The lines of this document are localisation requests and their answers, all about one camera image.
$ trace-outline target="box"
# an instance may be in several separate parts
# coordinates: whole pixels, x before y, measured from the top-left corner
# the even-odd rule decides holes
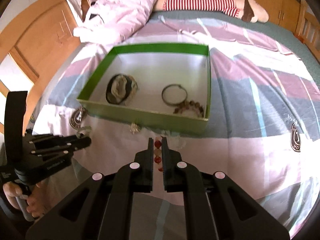
[[[138,84],[138,91],[127,106],[109,104],[105,98],[109,80],[119,73],[133,76]],[[188,91],[188,100],[200,102],[204,118],[174,114],[174,107],[162,101],[163,88],[173,83],[181,84]],[[114,47],[77,99],[91,116],[184,134],[201,134],[210,113],[209,49],[187,43]]]

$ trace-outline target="bed sheet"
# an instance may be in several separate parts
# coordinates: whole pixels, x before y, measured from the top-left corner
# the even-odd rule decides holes
[[[90,172],[116,172],[147,147],[149,137],[161,134],[168,137],[170,148],[200,171],[228,174],[293,237],[320,189],[319,89],[288,48],[262,33],[217,19],[166,20],[165,24],[150,20],[124,43],[203,42],[197,33],[213,37],[208,38],[212,105],[205,133],[196,138],[143,128],[132,135],[127,124],[87,116],[83,125],[92,127],[92,145],[75,154],[69,169],[75,178],[73,187]],[[88,44],[80,51],[40,111],[35,133],[75,133],[69,119],[80,106],[76,97],[110,49]],[[301,152],[290,145],[292,124],[301,137]],[[52,191],[57,191],[56,184],[64,184],[65,173],[51,178]],[[61,187],[53,204],[72,190]],[[154,173],[154,191],[135,194],[134,199],[131,239],[186,239],[182,195],[164,192],[161,172]]]

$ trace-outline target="wooden headboard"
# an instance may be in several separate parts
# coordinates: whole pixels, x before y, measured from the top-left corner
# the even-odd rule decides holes
[[[320,23],[314,15],[307,12],[307,7],[306,0],[301,0],[295,36],[307,45],[311,53],[320,62]]]
[[[89,6],[88,0],[82,0],[84,15]],[[80,45],[73,36],[76,26],[66,0],[38,0],[0,33],[0,62],[9,54],[34,84],[27,97],[23,130],[51,78]],[[0,81],[0,93],[6,97],[8,92]],[[4,133],[1,123],[0,132]]]

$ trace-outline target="human hand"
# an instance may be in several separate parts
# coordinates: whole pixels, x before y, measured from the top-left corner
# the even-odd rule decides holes
[[[19,185],[8,182],[3,185],[3,191],[6,195],[9,203],[16,209],[20,209],[16,198],[22,195],[22,190]],[[27,211],[33,217],[42,217],[50,210],[50,205],[46,198],[46,185],[44,182],[36,184],[36,187],[32,190],[31,195],[26,199],[27,200]]]

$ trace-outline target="red and white striped pants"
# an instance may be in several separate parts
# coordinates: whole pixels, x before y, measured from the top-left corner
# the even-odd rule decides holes
[[[220,11],[232,17],[240,11],[234,0],[164,0],[163,10]]]

